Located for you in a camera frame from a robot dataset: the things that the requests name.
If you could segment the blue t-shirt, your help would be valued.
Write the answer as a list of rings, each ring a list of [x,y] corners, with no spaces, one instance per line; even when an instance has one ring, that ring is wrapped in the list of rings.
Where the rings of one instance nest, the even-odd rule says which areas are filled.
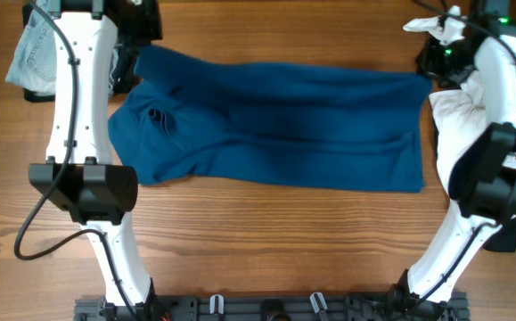
[[[158,46],[142,50],[135,73],[141,81],[108,130],[143,185],[200,176],[366,192],[423,189],[420,115],[428,78],[219,64]]]

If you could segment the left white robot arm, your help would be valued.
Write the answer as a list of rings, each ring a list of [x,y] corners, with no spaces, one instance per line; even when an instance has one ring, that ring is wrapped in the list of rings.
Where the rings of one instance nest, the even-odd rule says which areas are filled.
[[[113,51],[122,45],[136,57],[139,46],[160,40],[159,7],[154,1],[98,0],[29,5],[55,35],[56,91],[45,161],[29,167],[29,182],[41,198],[16,236],[14,255],[39,259],[84,235],[99,263],[105,294],[77,301],[74,318],[169,320],[136,244],[137,175],[129,166],[114,164],[108,135]],[[24,254],[22,240],[45,202],[69,213],[80,229],[46,250]]]

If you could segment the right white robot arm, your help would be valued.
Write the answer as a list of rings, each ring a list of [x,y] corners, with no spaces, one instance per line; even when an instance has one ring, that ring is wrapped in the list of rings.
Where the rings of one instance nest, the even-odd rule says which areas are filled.
[[[455,156],[447,177],[450,210],[422,257],[374,305],[386,320],[456,320],[455,282],[493,235],[516,220],[516,20],[507,1],[435,8],[442,34],[416,58],[419,74],[442,88],[474,72],[484,86],[487,126]]]

